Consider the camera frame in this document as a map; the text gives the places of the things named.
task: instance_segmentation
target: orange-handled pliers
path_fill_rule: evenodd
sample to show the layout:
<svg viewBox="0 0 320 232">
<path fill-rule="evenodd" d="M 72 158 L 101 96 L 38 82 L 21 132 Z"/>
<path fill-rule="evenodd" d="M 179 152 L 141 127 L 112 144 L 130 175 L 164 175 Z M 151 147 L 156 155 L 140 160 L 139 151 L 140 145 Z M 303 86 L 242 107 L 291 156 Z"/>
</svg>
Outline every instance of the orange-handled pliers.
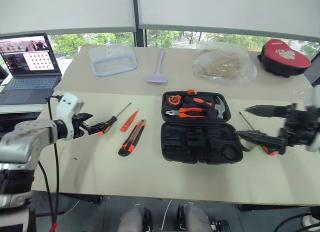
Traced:
<svg viewBox="0 0 320 232">
<path fill-rule="evenodd" d="M 202 108 L 198 107 L 191 107 L 191 108 L 180 108 L 178 111 L 166 111 L 165 113 L 170 115 L 170 116 L 179 116 L 180 118 L 198 118 L 198 117 L 203 117 L 203 116 L 192 116 L 188 115 L 188 112 L 203 112 L 204 110 Z"/>
</svg>

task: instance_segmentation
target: black cable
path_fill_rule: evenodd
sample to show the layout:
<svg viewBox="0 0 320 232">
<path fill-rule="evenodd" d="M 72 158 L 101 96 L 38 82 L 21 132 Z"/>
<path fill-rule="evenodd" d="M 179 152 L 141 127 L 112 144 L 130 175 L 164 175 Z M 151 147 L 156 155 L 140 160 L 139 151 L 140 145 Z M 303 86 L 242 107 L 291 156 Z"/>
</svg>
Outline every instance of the black cable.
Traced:
<svg viewBox="0 0 320 232">
<path fill-rule="evenodd" d="M 311 228 L 314 228 L 314 227 L 318 227 L 318 226 L 320 226 L 320 223 L 304 227 L 302 229 L 297 230 L 296 232 L 307 231 L 308 229 L 311 229 Z"/>
<path fill-rule="evenodd" d="M 285 219 L 284 221 L 282 221 L 274 230 L 274 232 L 277 232 L 279 231 L 280 227 L 283 226 L 285 223 L 289 222 L 289 221 L 292 221 L 296 218 L 300 218 L 300 217 L 303 217 L 303 216 L 310 216 L 311 215 L 311 212 L 308 212 L 308 213 L 305 213 L 305 214 L 300 214 L 300 215 L 296 215 L 296 216 L 292 216 L 292 217 L 289 217 L 287 219 Z"/>
<path fill-rule="evenodd" d="M 59 100 L 59 98 L 57 96 L 50 96 L 47 98 L 50 120 L 52 120 L 52 112 L 51 112 L 51 104 L 50 104 L 51 98 L 56 98 Z M 54 210 L 54 217 L 53 217 L 53 223 L 55 223 L 55 222 L 57 222 L 58 207 L 59 207 L 59 180 L 60 180 L 60 177 L 59 177 L 59 158 L 58 158 L 57 144 L 54 143 L 53 147 L 54 147 L 55 167 L 56 167 L 55 210 Z"/>
<path fill-rule="evenodd" d="M 45 187 L 46 187 L 46 192 L 48 194 L 48 200 L 49 200 L 49 206 L 50 206 L 50 214 L 51 214 L 51 223 L 54 223 L 54 209 L 52 207 L 52 198 L 51 198 L 51 194 L 50 194 L 50 188 L 49 188 L 49 183 L 48 183 L 48 178 L 47 178 L 47 174 L 46 171 L 44 169 L 44 167 L 42 166 L 41 162 L 38 162 L 38 165 L 43 173 L 43 177 L 44 177 L 44 182 L 45 182 Z"/>
</svg>

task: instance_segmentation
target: cable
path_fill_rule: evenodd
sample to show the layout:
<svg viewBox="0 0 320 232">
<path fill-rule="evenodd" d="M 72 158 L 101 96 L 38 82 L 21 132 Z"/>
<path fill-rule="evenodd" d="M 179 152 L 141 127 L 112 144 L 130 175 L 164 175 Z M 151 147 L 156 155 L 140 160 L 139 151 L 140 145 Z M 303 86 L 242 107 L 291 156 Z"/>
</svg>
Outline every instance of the cable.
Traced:
<svg viewBox="0 0 320 232">
<path fill-rule="evenodd" d="M 311 228 L 314 228 L 314 227 L 319 227 L 319 226 L 320 226 L 320 223 L 314 224 L 314 225 L 307 226 L 307 227 L 304 227 L 304 228 L 302 228 L 302 229 L 299 229 L 299 230 L 297 230 L 296 232 L 307 231 L 308 229 L 311 229 Z"/>
<path fill-rule="evenodd" d="M 287 222 L 289 222 L 289 221 L 292 221 L 292 220 L 294 220 L 294 219 L 296 219 L 296 218 L 299 218 L 299 217 L 309 216 L 309 215 L 311 215 L 311 212 L 289 217 L 289 218 L 285 219 L 284 221 L 282 221 L 282 222 L 275 228 L 274 232 L 279 231 L 280 227 L 282 227 L 285 223 L 287 223 Z"/>
<path fill-rule="evenodd" d="M 47 174 L 46 171 L 44 169 L 44 167 L 42 166 L 41 162 L 38 162 L 38 165 L 43 173 L 43 177 L 44 177 L 44 182 L 45 182 L 45 187 L 46 187 L 46 192 L 48 194 L 48 200 L 49 200 L 49 206 L 50 206 L 50 214 L 51 214 L 51 223 L 54 223 L 54 210 L 52 207 L 52 198 L 51 198 L 51 194 L 50 194 L 50 188 L 49 188 L 49 183 L 48 183 L 48 178 L 47 178 Z"/>
<path fill-rule="evenodd" d="M 52 120 L 52 112 L 51 112 L 51 104 L 50 104 L 50 99 L 51 98 L 56 98 L 57 100 L 60 100 L 60 96 L 49 96 L 46 100 L 48 101 L 48 110 L 49 110 L 49 117 L 50 120 Z M 53 217 L 53 223 L 57 222 L 57 216 L 58 216 L 58 208 L 59 208 L 59 181 L 60 181 L 60 176 L 59 176 L 59 158 L 58 158 L 58 149 L 57 149 L 57 144 L 54 143 L 54 156 L 55 156 L 55 167 L 56 167 L 56 192 L 55 192 L 55 210 L 54 210 L 54 217 Z"/>
<path fill-rule="evenodd" d="M 164 229 L 167 211 L 168 211 L 168 209 L 169 209 L 169 206 L 170 206 L 171 202 L 172 202 L 172 200 L 169 201 L 168 206 L 166 207 L 166 210 L 165 210 L 165 213 L 164 213 L 164 217 L 163 217 L 163 222 L 162 222 L 161 231 Z"/>
<path fill-rule="evenodd" d="M 77 206 L 77 204 L 79 204 L 79 202 L 80 202 L 80 200 L 78 200 L 78 202 L 74 206 L 72 206 L 72 208 L 70 210 L 65 212 L 64 215 L 61 216 L 58 220 L 61 220 L 63 217 L 65 217 L 70 211 L 72 211 Z"/>
</svg>

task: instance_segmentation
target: plastic container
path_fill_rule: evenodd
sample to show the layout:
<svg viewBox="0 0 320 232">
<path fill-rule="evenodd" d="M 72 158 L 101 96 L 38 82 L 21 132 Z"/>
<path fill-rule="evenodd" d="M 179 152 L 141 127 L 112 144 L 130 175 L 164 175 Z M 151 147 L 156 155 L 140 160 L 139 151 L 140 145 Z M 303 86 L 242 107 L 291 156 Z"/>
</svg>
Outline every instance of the plastic container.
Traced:
<svg viewBox="0 0 320 232">
<path fill-rule="evenodd" d="M 132 71 L 138 65 L 134 51 L 126 43 L 95 47 L 89 55 L 93 73 L 98 77 Z"/>
<path fill-rule="evenodd" d="M 176 95 L 181 98 L 181 103 L 170 105 L 168 98 Z M 219 104 L 217 97 L 225 106 L 222 119 L 217 118 L 215 110 L 215 104 Z M 180 118 L 166 114 L 166 111 L 170 110 L 200 107 L 188 100 L 190 98 L 192 100 L 201 98 L 212 102 L 212 107 L 205 108 L 206 116 Z M 166 160 L 193 164 L 202 162 L 210 165 L 236 163 L 242 160 L 243 152 L 236 130 L 232 125 L 226 123 L 231 118 L 231 114 L 221 94 L 192 91 L 166 92 L 162 98 L 161 114 L 166 121 L 161 127 L 161 149 Z"/>
</svg>

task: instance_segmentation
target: window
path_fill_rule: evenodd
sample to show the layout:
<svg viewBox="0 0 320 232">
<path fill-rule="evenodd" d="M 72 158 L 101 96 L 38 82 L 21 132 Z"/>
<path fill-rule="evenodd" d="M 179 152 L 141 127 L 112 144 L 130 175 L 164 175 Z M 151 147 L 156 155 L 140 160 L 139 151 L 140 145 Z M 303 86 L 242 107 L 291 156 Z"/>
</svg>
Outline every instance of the window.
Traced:
<svg viewBox="0 0 320 232">
<path fill-rule="evenodd" d="M 130 46 L 134 46 L 133 36 L 132 32 L 84 33 L 51 35 L 49 36 L 49 40 L 59 68 L 62 74 L 64 74 L 73 58 L 79 53 L 81 46 L 86 44 L 109 45 L 114 43 L 128 43 Z"/>
<path fill-rule="evenodd" d="M 147 44 L 150 47 L 196 48 L 197 41 L 231 42 L 248 51 L 261 51 L 263 45 L 271 39 L 265 36 L 251 36 L 196 31 L 146 30 Z M 292 49 L 312 59 L 320 50 L 318 42 L 282 39 Z"/>
</svg>

